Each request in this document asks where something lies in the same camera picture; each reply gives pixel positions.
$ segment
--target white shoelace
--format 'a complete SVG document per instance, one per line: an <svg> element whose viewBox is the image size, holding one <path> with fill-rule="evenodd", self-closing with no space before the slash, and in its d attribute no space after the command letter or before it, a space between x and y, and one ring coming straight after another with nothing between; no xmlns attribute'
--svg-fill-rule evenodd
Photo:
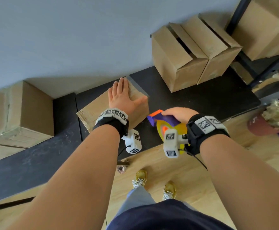
<svg viewBox="0 0 279 230"><path fill-rule="evenodd" d="M174 199L174 198L173 198L173 193L171 193L171 192L169 192L169 191L167 191L167 192L164 191L163 201L164 201L164 200L167 200L167 199Z"/></svg>
<svg viewBox="0 0 279 230"><path fill-rule="evenodd" d="M144 179L138 178L136 181L132 180L133 189L139 187L140 185L143 186Z"/></svg>

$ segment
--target wall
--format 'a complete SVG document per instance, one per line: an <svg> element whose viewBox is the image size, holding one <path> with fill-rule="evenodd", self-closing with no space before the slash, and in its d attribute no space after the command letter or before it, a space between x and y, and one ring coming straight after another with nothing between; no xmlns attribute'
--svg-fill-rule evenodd
<svg viewBox="0 0 279 230"><path fill-rule="evenodd" d="M161 25L211 11L224 25L238 1L0 0L0 88L59 97L148 68Z"/></svg>

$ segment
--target light blue jeans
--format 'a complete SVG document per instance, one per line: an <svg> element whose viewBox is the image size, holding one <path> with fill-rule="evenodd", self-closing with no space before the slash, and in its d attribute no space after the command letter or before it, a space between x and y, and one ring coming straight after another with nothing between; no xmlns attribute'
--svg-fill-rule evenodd
<svg viewBox="0 0 279 230"><path fill-rule="evenodd" d="M131 209L133 207L139 207L143 205L149 205L154 204L155 201L151 197L151 195L145 190L143 186L139 186L136 189L131 190L127 196L126 201L122 204L121 208L118 210L117 214L118 216L122 212ZM195 208L193 208L191 205L189 205L187 202L183 202L188 208L197 211Z"/></svg>

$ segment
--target dark navy shirt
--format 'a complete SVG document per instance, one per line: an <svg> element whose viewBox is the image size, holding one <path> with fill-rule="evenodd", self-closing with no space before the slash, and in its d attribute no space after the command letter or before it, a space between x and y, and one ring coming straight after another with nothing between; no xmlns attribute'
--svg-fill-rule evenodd
<svg viewBox="0 0 279 230"><path fill-rule="evenodd" d="M232 230L219 220L191 210L174 199L131 208L116 216L107 227L107 230L141 229Z"/></svg>

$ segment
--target white plastic device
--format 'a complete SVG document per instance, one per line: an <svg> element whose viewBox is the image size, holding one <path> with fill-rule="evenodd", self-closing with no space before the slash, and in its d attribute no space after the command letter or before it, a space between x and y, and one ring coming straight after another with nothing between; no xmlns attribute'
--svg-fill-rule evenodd
<svg viewBox="0 0 279 230"><path fill-rule="evenodd" d="M183 139L182 135L174 128L169 128L164 133L164 152L168 158L178 158L180 155L180 144L188 144L187 139Z"/></svg>
<svg viewBox="0 0 279 230"><path fill-rule="evenodd" d="M131 129L128 131L128 136L123 136L122 139L126 143L126 147L130 145L130 147L126 148L126 151L130 154L136 154L141 151L141 141L139 137L138 131Z"/></svg>

